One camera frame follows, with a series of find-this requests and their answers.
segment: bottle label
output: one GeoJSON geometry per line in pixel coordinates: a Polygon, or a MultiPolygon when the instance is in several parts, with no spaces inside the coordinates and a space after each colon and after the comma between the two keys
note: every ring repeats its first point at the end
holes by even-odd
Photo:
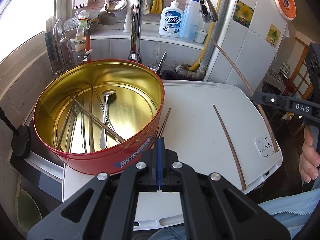
{"type": "Polygon", "coordinates": [[[162,29],[167,34],[179,33],[181,14],[176,11],[168,11],[164,14],[164,24],[162,29]]]}
{"type": "Polygon", "coordinates": [[[44,39],[45,39],[45,44],[47,45],[49,60],[50,61],[55,60],[56,57],[54,56],[54,52],[53,52],[51,33],[45,33],[44,39]]]}

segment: faucet base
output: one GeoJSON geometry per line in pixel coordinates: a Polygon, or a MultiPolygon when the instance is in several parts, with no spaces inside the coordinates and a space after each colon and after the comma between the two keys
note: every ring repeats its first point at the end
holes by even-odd
{"type": "Polygon", "coordinates": [[[131,51],[129,54],[128,60],[141,64],[141,62],[142,62],[141,53],[139,51],[137,51],[137,52],[131,51]]]}

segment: cartoon face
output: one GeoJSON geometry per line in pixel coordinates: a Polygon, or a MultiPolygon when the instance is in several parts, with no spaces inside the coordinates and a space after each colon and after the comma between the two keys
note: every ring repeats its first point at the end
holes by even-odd
{"type": "Polygon", "coordinates": [[[297,11],[294,0],[278,0],[278,2],[283,13],[289,19],[294,19],[296,17],[297,11]]]}

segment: wooden door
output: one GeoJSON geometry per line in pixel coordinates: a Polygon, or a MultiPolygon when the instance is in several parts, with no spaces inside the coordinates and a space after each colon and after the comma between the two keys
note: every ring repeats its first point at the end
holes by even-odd
{"type": "Polygon", "coordinates": [[[297,37],[296,40],[304,46],[304,49],[297,67],[290,77],[290,80],[296,89],[292,96],[296,98],[308,99],[312,93],[312,84],[309,79],[309,73],[305,61],[309,46],[297,37]]]}

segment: orange pipe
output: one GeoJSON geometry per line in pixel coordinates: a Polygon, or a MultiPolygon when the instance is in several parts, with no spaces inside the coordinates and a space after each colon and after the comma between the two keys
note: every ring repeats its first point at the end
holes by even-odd
{"type": "Polygon", "coordinates": [[[88,34],[85,37],[86,43],[85,43],[85,51],[89,51],[91,49],[91,35],[88,34]]]}

